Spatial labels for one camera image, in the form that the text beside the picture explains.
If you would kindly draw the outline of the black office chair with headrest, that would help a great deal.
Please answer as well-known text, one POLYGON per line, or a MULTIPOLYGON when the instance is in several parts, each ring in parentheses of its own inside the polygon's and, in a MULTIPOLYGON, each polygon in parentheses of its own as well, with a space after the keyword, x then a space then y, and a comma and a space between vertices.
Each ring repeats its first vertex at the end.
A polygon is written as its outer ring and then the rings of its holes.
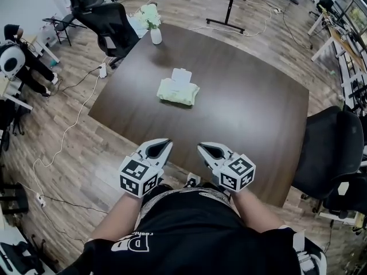
POLYGON ((69 1, 72 15, 97 34, 99 48, 114 58, 109 66, 116 69, 116 63, 123 60, 139 41, 124 6, 117 2, 105 3, 104 0, 69 1))

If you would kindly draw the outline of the person's white shoe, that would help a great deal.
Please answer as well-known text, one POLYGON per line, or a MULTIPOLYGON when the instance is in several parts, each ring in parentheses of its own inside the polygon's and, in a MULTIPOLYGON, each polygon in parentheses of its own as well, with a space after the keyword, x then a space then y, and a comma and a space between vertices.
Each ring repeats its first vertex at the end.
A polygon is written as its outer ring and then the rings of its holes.
POLYGON ((193 173, 189 173, 185 187, 196 187, 200 184, 201 178, 193 173))

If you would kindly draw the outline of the wooden desk with white legs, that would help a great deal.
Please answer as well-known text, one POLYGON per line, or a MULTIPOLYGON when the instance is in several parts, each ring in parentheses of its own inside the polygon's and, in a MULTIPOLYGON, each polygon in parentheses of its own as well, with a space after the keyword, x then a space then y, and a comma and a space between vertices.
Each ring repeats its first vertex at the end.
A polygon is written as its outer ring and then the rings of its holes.
POLYGON ((326 40, 326 42, 316 51, 316 53, 312 56, 312 62, 316 61, 319 56, 332 44, 334 43, 336 46, 341 48, 341 51, 338 52, 335 57, 338 58, 343 54, 347 54, 351 61, 354 61, 358 66, 359 70, 362 74, 367 74, 367 67, 363 61, 362 51, 359 51, 356 45, 350 40, 349 34, 351 31, 344 29, 338 26, 333 21, 333 15, 329 11, 327 11, 322 6, 320 7, 322 10, 318 19, 314 22, 310 30, 307 32, 309 37, 315 34, 315 29, 318 25, 324 23, 323 27, 326 28, 330 33, 330 38, 326 40))
POLYGON ((60 59, 39 39, 37 36, 32 35, 28 37, 28 42, 32 44, 35 51, 39 56, 42 57, 42 51, 48 54, 57 64, 60 63, 60 59))

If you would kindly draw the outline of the person's left forearm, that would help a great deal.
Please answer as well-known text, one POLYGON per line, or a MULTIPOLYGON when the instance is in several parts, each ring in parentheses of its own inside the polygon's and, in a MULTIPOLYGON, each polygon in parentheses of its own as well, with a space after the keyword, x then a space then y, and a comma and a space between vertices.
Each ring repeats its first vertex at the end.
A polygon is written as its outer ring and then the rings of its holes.
POLYGON ((131 234, 137 222, 142 201, 142 198, 137 198, 127 192, 124 193, 92 232, 90 239, 105 239, 116 242, 131 234))

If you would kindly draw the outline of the black folding chair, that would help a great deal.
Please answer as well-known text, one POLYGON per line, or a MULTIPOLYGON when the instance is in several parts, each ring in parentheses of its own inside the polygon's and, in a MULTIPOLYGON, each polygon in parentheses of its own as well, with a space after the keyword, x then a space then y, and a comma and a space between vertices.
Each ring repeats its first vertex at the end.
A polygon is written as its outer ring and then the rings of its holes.
POLYGON ((75 17, 73 14, 68 14, 63 19, 57 19, 55 17, 42 19, 43 22, 47 22, 53 27, 59 44, 61 44, 61 39, 66 39, 69 43, 69 46, 72 46, 72 44, 67 32, 67 28, 71 27, 86 29, 86 27, 83 25, 75 24, 74 20, 75 17))

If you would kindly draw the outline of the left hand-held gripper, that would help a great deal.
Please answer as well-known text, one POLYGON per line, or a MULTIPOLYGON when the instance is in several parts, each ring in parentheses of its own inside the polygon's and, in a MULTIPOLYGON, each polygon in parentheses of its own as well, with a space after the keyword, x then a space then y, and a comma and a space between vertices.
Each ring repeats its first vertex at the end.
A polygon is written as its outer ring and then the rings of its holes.
POLYGON ((120 165, 120 187, 142 198, 158 185, 172 148, 173 142, 170 139, 153 139, 142 143, 137 152, 125 157, 120 165))

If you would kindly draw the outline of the white flower bouquet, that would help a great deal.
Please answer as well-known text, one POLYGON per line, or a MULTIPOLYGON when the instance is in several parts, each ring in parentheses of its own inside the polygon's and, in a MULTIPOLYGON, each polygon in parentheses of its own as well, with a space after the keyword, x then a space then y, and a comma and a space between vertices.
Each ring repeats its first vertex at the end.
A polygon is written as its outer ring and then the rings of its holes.
POLYGON ((157 29, 161 25, 161 16, 156 4, 143 5, 134 15, 144 29, 157 29))

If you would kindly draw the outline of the green wet wipe pack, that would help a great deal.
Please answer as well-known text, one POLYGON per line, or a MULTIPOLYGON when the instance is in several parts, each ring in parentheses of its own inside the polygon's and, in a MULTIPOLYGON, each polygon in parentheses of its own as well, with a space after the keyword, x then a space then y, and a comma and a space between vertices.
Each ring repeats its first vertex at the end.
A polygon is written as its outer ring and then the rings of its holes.
POLYGON ((157 97, 160 100, 193 106, 199 90, 200 87, 196 84, 190 82, 179 84, 171 78, 164 78, 160 82, 157 97))

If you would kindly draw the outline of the black pole stand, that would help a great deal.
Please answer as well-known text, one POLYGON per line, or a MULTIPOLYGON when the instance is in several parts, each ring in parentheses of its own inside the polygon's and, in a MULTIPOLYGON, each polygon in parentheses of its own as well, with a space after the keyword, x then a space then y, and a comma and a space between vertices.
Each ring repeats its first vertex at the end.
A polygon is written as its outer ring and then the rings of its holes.
POLYGON ((231 11, 232 11, 233 1, 234 0, 229 0, 227 13, 226 13, 224 21, 218 21, 218 20, 215 20, 215 19, 207 18, 206 19, 206 24, 209 25, 210 23, 216 23, 216 24, 219 24, 219 25, 223 25, 223 26, 227 26, 229 28, 235 29, 240 34, 244 34, 245 29, 243 27, 239 27, 239 26, 236 26, 236 25, 233 25, 233 24, 229 23, 229 18, 230 18, 231 11))

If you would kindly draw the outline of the white ribbed vase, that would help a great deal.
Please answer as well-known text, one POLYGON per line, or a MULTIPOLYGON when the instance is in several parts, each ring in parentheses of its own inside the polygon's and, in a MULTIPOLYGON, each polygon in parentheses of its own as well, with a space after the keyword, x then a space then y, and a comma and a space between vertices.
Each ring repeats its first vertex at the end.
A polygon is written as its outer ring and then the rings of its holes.
POLYGON ((162 34, 159 28, 151 29, 150 36, 154 45, 159 45, 162 42, 162 34))

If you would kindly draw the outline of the black floor case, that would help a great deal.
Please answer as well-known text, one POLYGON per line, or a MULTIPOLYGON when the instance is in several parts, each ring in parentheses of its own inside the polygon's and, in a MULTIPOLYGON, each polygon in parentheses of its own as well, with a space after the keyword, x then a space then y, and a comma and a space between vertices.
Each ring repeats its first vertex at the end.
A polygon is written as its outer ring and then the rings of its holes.
POLYGON ((29 202, 23 185, 0 184, 0 211, 3 215, 28 213, 29 202))

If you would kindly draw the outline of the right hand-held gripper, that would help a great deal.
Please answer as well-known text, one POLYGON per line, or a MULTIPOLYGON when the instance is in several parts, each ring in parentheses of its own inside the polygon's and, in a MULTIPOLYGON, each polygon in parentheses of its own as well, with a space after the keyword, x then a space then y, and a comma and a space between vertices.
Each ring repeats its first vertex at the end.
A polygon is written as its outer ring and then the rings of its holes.
POLYGON ((197 151, 225 189, 239 193, 253 182, 256 166, 246 155, 233 154, 227 146, 215 142, 198 143, 197 151))

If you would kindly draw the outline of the person's right forearm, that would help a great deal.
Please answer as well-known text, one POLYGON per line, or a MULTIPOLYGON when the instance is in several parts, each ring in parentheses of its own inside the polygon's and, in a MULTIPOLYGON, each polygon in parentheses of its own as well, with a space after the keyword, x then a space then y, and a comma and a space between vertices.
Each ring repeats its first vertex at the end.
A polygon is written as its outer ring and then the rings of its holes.
POLYGON ((286 225, 283 220, 247 188, 240 192, 232 192, 231 197, 247 227, 263 233, 273 229, 280 229, 286 225))

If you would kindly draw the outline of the white round backpack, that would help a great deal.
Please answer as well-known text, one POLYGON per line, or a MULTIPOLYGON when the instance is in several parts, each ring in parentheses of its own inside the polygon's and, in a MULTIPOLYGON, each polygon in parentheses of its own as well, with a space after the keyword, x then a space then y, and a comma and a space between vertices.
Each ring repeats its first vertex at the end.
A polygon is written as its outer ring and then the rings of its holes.
POLYGON ((13 80, 25 65, 25 55, 20 46, 11 40, 0 44, 0 71, 9 80, 13 80))

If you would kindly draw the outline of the person's patterned shorts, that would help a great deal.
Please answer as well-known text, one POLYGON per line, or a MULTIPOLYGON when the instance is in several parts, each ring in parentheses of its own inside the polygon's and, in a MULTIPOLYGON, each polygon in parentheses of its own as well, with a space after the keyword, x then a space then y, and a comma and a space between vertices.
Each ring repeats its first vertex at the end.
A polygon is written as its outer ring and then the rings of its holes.
POLYGON ((161 192, 153 190, 153 194, 148 194, 147 198, 143 199, 143 204, 140 210, 139 219, 143 219, 151 208, 158 203, 161 199, 171 194, 186 194, 186 193, 199 193, 201 196, 218 201, 228 207, 231 207, 230 196, 224 193, 225 189, 221 186, 217 186, 213 183, 203 183, 196 187, 183 187, 178 189, 168 189, 167 186, 158 186, 161 192))

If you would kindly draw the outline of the person's black printed t-shirt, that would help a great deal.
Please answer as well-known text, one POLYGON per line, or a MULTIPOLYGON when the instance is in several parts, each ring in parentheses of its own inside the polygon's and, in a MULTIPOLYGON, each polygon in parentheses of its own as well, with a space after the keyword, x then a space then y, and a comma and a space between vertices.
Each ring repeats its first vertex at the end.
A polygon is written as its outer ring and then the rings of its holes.
POLYGON ((118 241, 89 239, 58 275, 326 275, 322 249, 285 225, 263 233, 197 192, 156 203, 118 241))

